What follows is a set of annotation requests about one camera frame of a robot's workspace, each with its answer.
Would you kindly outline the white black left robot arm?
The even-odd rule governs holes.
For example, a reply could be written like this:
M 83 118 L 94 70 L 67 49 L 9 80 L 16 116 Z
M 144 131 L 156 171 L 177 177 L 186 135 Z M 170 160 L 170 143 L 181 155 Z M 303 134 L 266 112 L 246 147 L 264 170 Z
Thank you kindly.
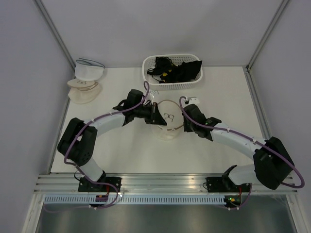
M 79 192 L 119 192 L 120 177 L 107 177 L 93 159 L 95 142 L 98 136 L 127 125 L 135 118 L 144 119 L 146 124 L 165 126 L 158 104 L 146 100 L 139 90 L 132 89 L 112 111 L 94 120 L 70 120 L 57 150 L 64 156 L 66 164 L 73 165 L 82 174 L 79 178 Z

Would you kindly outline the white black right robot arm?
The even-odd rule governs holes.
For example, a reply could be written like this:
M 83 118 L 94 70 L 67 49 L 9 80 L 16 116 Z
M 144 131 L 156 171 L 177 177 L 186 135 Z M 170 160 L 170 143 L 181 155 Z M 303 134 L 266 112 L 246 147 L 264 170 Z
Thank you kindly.
M 195 104 L 183 108 L 184 131 L 200 138 L 226 145 L 253 161 L 251 165 L 232 165 L 222 175 L 222 187 L 232 192 L 247 183 L 261 183 L 276 190 L 292 172 L 294 163 L 282 142 L 276 138 L 259 138 L 231 129 L 221 120 L 205 117 Z

